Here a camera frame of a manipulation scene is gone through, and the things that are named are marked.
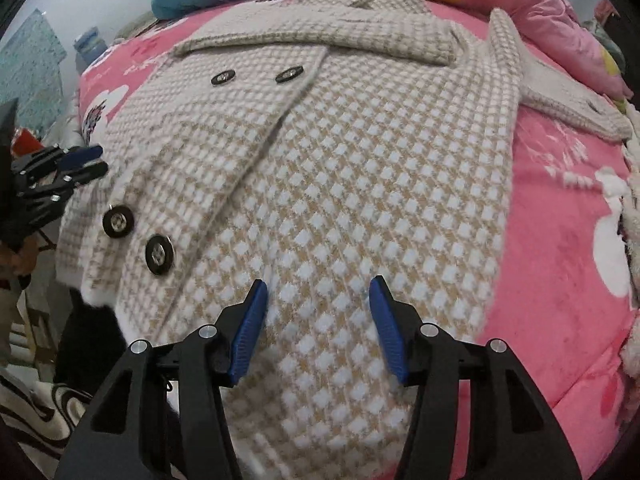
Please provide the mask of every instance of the white pattern on pink sheet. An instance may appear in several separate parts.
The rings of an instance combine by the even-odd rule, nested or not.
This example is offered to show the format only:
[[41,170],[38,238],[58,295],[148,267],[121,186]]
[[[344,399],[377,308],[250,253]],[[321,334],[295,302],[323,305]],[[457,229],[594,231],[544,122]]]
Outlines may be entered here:
[[[480,37],[486,34],[484,21],[430,5],[438,16],[462,23]],[[104,115],[111,120],[174,44],[227,7],[197,13],[110,52],[82,78],[81,117],[99,94],[109,96],[126,86],[126,95],[110,103]],[[530,49],[553,64],[538,49]],[[95,128],[99,132],[103,127]],[[478,342],[493,337],[508,341],[553,407],[588,478],[618,437],[616,417],[623,397],[618,351],[633,314],[623,280],[613,283],[596,264],[604,258],[620,268],[624,254],[622,259],[615,251],[614,256],[594,256],[594,245],[612,246],[619,240],[612,227],[619,213],[616,186],[624,184],[628,171],[620,146],[525,107],[518,114],[513,155],[505,251],[494,304]],[[468,422],[468,409],[461,402],[460,434]],[[466,443],[458,444],[452,478],[464,474],[466,463]]]

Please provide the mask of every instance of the checkered coat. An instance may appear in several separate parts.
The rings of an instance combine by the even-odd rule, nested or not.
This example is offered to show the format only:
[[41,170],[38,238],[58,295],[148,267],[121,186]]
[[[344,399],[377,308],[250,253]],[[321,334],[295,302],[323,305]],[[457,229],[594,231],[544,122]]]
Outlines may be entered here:
[[[212,86],[225,70],[236,76]],[[518,103],[625,135],[606,110],[558,98],[558,84],[575,91],[568,78],[545,94],[540,70],[501,10],[481,41],[424,0],[236,6],[177,45],[95,139],[110,173],[70,202],[58,276],[154,344],[264,280],[266,325],[225,397],[239,458],[262,478],[368,478],[399,459],[415,395],[385,370],[370,280],[473,340],[499,267]],[[101,223],[117,204],[136,218],[121,240]],[[175,248],[161,277],[145,263],[155,234]]]

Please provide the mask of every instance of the black button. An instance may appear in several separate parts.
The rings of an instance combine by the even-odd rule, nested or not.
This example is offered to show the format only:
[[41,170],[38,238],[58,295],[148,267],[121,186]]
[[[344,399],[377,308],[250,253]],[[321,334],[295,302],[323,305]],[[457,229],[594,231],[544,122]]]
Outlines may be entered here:
[[291,68],[287,68],[284,72],[280,72],[276,76],[276,83],[286,83],[287,81],[291,81],[292,79],[297,78],[304,71],[305,69],[303,66],[292,66]]
[[174,247],[169,238],[162,235],[153,236],[145,248],[146,266],[156,276],[169,272],[174,265]]
[[133,231],[135,224],[131,209],[125,205],[112,207],[102,217],[102,228],[109,238],[124,238]]
[[224,72],[220,72],[218,75],[213,76],[213,79],[211,80],[211,84],[213,86],[222,85],[224,83],[231,81],[235,77],[236,77],[235,70],[225,70]]

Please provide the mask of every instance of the red object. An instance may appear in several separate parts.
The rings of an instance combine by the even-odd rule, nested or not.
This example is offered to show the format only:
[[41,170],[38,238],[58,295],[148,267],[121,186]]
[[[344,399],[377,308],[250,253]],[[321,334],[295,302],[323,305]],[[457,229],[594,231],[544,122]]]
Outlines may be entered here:
[[41,150],[44,146],[27,128],[16,128],[11,143],[11,154],[14,158]]

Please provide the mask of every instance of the pink bed sheet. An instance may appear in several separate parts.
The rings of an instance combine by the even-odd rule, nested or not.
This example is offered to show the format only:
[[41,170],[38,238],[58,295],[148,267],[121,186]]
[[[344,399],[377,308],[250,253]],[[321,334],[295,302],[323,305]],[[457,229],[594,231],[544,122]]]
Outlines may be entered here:
[[[430,6],[479,37],[486,34],[483,20],[441,4]],[[108,122],[168,50],[228,7],[112,47],[81,79],[85,137],[100,142]],[[513,160],[500,277],[478,342],[508,341],[552,406],[588,478],[617,441],[625,393],[618,351],[634,314],[617,236],[617,197],[628,170],[619,145],[525,107],[514,132]],[[468,434],[468,420],[461,408],[460,434]],[[452,478],[464,474],[466,445],[460,438]]]

